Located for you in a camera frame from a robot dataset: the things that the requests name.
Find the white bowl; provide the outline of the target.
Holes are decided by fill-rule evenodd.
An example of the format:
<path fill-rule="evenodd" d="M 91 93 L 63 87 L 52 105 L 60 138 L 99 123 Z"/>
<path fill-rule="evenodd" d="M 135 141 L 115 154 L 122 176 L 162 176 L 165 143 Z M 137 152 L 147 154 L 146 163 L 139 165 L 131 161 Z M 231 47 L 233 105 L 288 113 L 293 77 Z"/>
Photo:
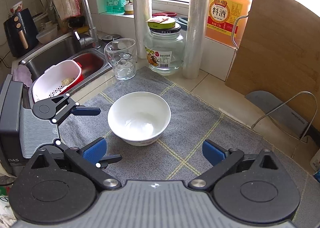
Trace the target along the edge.
<path fill-rule="evenodd" d="M 150 92 L 132 92 L 122 96 L 112 104 L 107 116 L 112 132 L 136 147 L 154 143 L 170 120 L 168 103 Z"/>

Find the metal kitchen faucet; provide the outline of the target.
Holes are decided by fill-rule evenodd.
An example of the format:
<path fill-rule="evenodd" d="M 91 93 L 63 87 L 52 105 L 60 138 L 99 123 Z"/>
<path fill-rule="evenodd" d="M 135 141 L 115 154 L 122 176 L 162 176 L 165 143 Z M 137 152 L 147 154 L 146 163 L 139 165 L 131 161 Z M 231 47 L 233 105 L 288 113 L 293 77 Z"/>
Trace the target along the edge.
<path fill-rule="evenodd" d="M 80 4 L 82 5 L 82 11 L 85 13 L 85 20 L 88 25 L 89 37 L 79 38 L 78 41 L 80 42 L 80 46 L 82 48 L 92 46 L 93 48 L 98 49 L 100 47 L 98 33 L 95 25 L 93 24 L 88 0 L 80 0 L 79 5 Z"/>

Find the grey kitchen knife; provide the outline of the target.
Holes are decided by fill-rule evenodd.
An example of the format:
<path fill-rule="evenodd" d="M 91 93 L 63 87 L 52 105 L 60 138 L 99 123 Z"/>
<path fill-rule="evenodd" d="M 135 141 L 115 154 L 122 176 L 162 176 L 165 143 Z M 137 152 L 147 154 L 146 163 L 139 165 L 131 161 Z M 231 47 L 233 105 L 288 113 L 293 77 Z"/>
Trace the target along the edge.
<path fill-rule="evenodd" d="M 252 104 L 259 107 L 265 114 L 269 113 L 283 102 L 267 91 L 253 91 L 245 95 L 245 98 Z M 287 104 L 269 114 L 275 121 L 290 129 L 299 138 L 303 136 L 308 122 Z"/>

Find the white pink colander basket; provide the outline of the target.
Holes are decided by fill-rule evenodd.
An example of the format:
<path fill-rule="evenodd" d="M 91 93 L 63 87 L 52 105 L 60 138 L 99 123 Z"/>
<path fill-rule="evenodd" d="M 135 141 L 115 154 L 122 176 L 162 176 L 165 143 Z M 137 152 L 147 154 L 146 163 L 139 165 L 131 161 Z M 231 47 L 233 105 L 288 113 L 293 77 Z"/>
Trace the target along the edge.
<path fill-rule="evenodd" d="M 34 102 L 68 92 L 84 79 L 82 66 L 74 60 L 65 60 L 48 68 L 33 84 Z"/>

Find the stainless steel sink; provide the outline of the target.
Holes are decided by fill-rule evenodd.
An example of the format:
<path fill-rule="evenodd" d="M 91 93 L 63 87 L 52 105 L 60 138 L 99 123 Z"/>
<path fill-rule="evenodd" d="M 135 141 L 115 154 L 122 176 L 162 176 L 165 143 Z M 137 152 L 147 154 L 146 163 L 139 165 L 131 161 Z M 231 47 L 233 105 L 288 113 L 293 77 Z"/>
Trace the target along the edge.
<path fill-rule="evenodd" d="M 84 80 L 71 88 L 69 93 L 73 95 L 111 70 L 104 55 L 106 43 L 99 40 L 99 44 L 99 48 L 90 46 L 82 48 L 76 36 L 70 32 L 59 36 L 50 43 L 38 46 L 19 58 L 18 64 L 27 66 L 31 72 L 31 78 L 36 80 L 46 69 L 59 62 L 68 59 L 79 62 L 84 69 Z"/>

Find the grey checked cloth mat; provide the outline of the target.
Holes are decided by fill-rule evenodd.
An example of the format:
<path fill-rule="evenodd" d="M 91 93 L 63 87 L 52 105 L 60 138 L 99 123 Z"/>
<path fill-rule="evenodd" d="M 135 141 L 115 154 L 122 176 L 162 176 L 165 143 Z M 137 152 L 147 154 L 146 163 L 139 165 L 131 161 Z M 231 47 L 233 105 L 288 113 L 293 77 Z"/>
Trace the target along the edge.
<path fill-rule="evenodd" d="M 135 147 L 114 135 L 107 123 L 111 105 L 131 92 L 151 92 L 170 106 L 168 127 L 151 145 Z M 202 142 L 210 139 L 224 148 L 236 147 L 248 154 L 262 149 L 274 151 L 302 196 L 293 219 L 297 227 L 319 225 L 319 183 L 286 155 L 270 138 L 262 136 L 205 103 L 198 96 L 158 75 L 140 69 L 131 80 L 118 81 L 86 102 L 99 107 L 97 116 L 69 116 L 60 126 L 60 135 L 68 146 L 83 147 L 103 137 L 109 154 L 120 154 L 120 162 L 108 166 L 107 173 L 121 182 L 129 179 L 190 181 L 210 169 L 202 154 Z"/>

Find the black air fryer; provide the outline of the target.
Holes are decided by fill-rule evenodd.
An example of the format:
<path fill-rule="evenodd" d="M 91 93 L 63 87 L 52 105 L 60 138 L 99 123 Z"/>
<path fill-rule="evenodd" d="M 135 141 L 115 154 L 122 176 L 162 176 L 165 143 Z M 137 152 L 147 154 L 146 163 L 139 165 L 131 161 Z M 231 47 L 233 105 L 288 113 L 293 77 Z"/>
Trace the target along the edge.
<path fill-rule="evenodd" d="M 8 46 L 15 58 L 20 58 L 39 43 L 38 31 L 28 8 L 16 12 L 3 23 Z"/>

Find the clear drinking glass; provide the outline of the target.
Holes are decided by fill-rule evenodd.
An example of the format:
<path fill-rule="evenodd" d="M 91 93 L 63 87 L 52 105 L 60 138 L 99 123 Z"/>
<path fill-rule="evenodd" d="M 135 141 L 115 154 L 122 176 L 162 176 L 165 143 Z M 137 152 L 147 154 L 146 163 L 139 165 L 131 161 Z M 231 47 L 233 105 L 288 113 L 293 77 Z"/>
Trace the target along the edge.
<path fill-rule="evenodd" d="M 136 75 L 136 42 L 131 38 L 121 38 L 109 42 L 104 53 L 117 80 L 129 80 Z"/>

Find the white blue salt bag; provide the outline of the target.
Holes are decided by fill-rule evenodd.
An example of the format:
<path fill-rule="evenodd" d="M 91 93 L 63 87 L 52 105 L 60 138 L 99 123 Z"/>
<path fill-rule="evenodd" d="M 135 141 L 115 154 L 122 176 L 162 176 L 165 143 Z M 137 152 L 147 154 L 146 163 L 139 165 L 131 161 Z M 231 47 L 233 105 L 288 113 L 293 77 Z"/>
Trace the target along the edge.
<path fill-rule="evenodd" d="M 315 155 L 310 160 L 310 166 L 314 172 L 318 172 L 320 169 L 320 149 L 315 153 Z"/>

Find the cloth on faucet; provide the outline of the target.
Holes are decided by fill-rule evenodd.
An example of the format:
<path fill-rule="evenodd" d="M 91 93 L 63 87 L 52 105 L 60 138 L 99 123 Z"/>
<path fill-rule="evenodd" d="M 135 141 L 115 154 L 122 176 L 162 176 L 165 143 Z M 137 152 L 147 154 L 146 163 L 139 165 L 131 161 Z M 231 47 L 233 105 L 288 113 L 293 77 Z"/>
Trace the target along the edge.
<path fill-rule="evenodd" d="M 80 16 L 80 0 L 53 0 L 54 7 L 60 19 L 66 20 Z"/>

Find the bamboo cutting board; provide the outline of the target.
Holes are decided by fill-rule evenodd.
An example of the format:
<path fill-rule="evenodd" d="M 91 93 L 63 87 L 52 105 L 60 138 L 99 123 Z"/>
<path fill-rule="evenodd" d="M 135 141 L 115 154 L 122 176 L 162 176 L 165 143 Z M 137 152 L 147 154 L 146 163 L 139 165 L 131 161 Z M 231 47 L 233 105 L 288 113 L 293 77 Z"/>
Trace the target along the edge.
<path fill-rule="evenodd" d="M 319 16 L 295 0 L 252 0 L 226 86 L 268 91 L 319 128 Z"/>

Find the glass jar with lid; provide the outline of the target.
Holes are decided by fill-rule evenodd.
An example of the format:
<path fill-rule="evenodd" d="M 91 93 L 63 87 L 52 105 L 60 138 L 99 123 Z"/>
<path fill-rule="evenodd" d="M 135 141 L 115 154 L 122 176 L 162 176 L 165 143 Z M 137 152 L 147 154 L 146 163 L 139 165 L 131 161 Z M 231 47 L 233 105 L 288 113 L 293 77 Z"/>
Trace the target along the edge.
<path fill-rule="evenodd" d="M 185 40 L 181 26 L 172 17 L 156 16 L 147 22 L 149 31 L 144 49 L 149 68 L 161 75 L 172 75 L 182 66 Z"/>

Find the small potted plant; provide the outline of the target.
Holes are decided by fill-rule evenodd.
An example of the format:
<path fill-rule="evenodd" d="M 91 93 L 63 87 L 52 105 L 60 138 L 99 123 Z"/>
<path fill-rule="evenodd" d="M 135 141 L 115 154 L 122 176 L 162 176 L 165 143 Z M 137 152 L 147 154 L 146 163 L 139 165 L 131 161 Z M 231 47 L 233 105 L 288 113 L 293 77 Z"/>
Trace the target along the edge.
<path fill-rule="evenodd" d="M 134 14 L 133 0 L 125 0 L 124 14 L 125 15 L 133 15 Z"/>

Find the short plastic wrap roll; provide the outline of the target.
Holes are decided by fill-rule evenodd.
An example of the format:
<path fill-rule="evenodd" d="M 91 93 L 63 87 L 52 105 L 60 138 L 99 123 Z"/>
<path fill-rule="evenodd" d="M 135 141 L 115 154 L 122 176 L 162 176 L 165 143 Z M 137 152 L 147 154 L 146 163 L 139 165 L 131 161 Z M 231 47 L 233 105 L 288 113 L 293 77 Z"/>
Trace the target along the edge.
<path fill-rule="evenodd" d="M 152 17 L 152 0 L 133 0 L 137 56 L 146 59 L 144 37 L 149 32 L 147 21 Z"/>

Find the orange cooking wine jug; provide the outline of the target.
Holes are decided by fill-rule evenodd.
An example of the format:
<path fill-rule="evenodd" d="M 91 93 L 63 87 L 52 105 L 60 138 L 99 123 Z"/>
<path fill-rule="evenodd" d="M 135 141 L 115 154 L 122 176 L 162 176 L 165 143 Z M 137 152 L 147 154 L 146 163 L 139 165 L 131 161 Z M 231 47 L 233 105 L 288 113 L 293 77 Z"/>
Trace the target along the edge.
<path fill-rule="evenodd" d="M 252 0 L 209 0 L 206 37 L 230 47 L 240 44 Z"/>

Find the tall plastic wrap roll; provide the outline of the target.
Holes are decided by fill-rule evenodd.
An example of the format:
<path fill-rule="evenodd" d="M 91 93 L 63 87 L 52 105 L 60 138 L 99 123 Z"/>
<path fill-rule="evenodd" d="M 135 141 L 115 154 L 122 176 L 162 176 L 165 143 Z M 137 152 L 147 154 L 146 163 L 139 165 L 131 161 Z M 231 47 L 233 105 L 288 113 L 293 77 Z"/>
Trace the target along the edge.
<path fill-rule="evenodd" d="M 195 79 L 199 75 L 203 43 L 208 20 L 209 0 L 190 0 L 185 40 L 183 76 Z"/>

